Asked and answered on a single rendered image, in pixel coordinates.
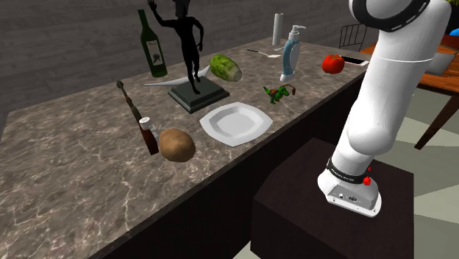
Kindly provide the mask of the red tomato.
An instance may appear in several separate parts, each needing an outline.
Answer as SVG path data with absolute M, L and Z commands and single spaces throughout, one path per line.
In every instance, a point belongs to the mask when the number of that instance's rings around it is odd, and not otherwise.
M 339 74 L 344 69 L 345 60 L 338 54 L 327 55 L 322 63 L 322 70 L 328 74 Z

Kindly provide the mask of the green wine bottle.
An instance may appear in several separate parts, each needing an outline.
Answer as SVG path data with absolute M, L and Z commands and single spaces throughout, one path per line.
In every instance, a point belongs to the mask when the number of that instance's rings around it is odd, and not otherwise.
M 146 55 L 149 70 L 153 77 L 164 77 L 168 72 L 159 38 L 149 27 L 145 10 L 138 10 L 138 15 L 142 26 L 140 41 Z

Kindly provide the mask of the red sauce bottle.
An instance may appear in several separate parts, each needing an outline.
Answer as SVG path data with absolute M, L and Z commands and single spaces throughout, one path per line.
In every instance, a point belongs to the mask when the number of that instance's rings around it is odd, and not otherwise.
M 152 132 L 152 123 L 149 117 L 143 117 L 139 120 L 140 129 L 143 139 L 147 145 L 150 155 L 155 155 L 159 152 L 157 139 Z

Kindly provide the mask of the white square plate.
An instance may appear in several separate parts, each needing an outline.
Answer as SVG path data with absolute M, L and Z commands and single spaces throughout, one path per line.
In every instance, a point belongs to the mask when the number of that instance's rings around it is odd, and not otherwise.
M 212 110 L 199 122 L 210 137 L 235 147 L 259 138 L 273 120 L 256 107 L 233 102 Z

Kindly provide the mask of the dark robot stand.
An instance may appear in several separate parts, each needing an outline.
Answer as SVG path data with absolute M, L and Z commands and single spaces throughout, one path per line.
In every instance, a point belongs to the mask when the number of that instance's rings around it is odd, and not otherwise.
M 271 172 L 253 199 L 251 250 L 260 259 L 414 259 L 413 174 L 374 160 L 381 211 L 330 204 L 317 185 L 335 147 L 309 140 Z

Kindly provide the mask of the dark long-handled utensil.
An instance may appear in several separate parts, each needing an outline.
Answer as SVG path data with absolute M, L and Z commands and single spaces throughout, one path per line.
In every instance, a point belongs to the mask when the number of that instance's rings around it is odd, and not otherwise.
M 127 92 L 124 90 L 123 82 L 121 80 L 117 80 L 116 81 L 116 86 L 121 89 L 121 92 L 123 93 L 123 95 L 124 95 L 124 97 L 126 99 L 126 102 L 127 102 L 129 108 L 132 111 L 133 116 L 135 117 L 137 123 L 139 123 L 139 121 L 142 119 L 142 116 L 141 116 L 140 112 L 138 111 L 137 107 L 133 104 L 132 100 L 127 95 Z

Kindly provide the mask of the green toy dinosaur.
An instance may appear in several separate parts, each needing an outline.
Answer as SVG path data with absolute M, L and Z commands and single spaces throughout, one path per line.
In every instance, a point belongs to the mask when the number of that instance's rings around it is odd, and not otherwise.
M 280 99 L 284 96 L 289 96 L 290 93 L 288 92 L 286 87 L 291 87 L 291 93 L 293 95 L 296 94 L 296 89 L 290 84 L 285 84 L 279 86 L 277 89 L 271 89 L 269 90 L 267 87 L 264 87 L 264 91 L 270 96 L 270 103 L 271 104 L 276 104 L 277 102 L 280 101 Z

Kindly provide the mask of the blue white soap dispenser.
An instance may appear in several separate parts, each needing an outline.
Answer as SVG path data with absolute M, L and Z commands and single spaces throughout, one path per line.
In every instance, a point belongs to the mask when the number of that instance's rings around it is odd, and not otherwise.
M 282 53 L 282 73 L 280 76 L 281 82 L 288 82 L 294 78 L 295 67 L 299 59 L 300 42 L 299 30 L 305 29 L 305 26 L 293 25 L 289 33 L 288 41 L 286 42 Z

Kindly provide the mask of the white spatula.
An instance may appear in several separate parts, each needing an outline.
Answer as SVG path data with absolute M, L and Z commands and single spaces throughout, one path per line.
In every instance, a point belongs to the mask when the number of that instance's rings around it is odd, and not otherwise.
M 254 52 L 254 53 L 259 53 L 259 54 L 262 54 L 268 58 L 277 58 L 277 57 L 281 57 L 282 55 L 281 54 L 266 54 L 264 52 L 260 52 L 258 50 L 254 50 L 254 49 L 247 49 L 247 51 L 249 52 Z

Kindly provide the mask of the green lettuce head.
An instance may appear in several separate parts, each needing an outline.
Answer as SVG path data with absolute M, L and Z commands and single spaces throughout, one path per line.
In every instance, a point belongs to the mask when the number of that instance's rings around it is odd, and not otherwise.
M 216 77 L 228 82 L 238 82 L 242 78 L 238 64 L 222 54 L 216 54 L 211 59 L 210 70 Z

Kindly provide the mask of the wooden table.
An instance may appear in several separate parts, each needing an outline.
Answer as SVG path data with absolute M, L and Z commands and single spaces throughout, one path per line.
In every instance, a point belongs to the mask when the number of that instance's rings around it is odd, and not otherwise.
M 442 54 L 455 54 L 455 57 L 442 75 L 425 74 L 418 88 L 450 96 L 450 99 L 418 140 L 416 149 L 422 149 L 459 109 L 459 37 L 443 36 L 438 51 Z

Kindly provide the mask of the black human figure statue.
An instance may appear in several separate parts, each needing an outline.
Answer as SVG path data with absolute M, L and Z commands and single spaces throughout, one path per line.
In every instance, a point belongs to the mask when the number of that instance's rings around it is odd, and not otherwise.
M 185 82 L 172 88 L 168 94 L 189 113 L 194 113 L 230 95 L 221 86 L 199 76 L 199 52 L 203 49 L 204 27 L 194 17 L 188 15 L 191 0 L 172 0 L 175 3 L 176 19 L 163 20 L 157 12 L 154 0 L 148 4 L 158 23 L 175 30 L 181 40 L 183 60 L 188 76 Z

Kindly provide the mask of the white paper towel roll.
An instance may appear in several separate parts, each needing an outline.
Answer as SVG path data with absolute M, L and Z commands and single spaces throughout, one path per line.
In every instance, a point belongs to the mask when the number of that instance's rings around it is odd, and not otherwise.
M 283 23 L 283 14 L 276 13 L 274 15 L 274 27 L 272 34 L 272 46 L 279 46 L 280 40 L 282 37 L 282 23 Z

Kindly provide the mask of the grey box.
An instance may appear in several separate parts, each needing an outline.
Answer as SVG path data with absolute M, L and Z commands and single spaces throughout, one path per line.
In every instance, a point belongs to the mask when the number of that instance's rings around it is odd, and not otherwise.
M 443 52 L 436 52 L 434 54 L 433 59 L 431 59 L 426 74 L 432 74 L 436 76 L 441 76 L 447 67 L 451 64 L 451 62 L 456 57 L 457 52 L 453 53 L 443 53 Z

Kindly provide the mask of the brown potato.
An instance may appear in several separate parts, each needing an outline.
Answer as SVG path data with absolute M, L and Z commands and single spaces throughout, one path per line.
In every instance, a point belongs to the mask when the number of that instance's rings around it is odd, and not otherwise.
M 196 152 L 191 136 L 175 128 L 165 129 L 160 133 L 159 146 L 162 156 L 172 162 L 187 162 Z

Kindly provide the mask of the white phone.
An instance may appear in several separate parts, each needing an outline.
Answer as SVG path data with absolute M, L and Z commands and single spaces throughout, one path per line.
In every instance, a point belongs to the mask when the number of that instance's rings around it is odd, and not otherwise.
M 354 57 L 346 57 L 346 56 L 342 56 L 342 58 L 344 59 L 345 63 L 352 64 L 352 65 L 366 66 L 369 64 L 368 60 L 362 60 L 362 59 L 357 59 Z

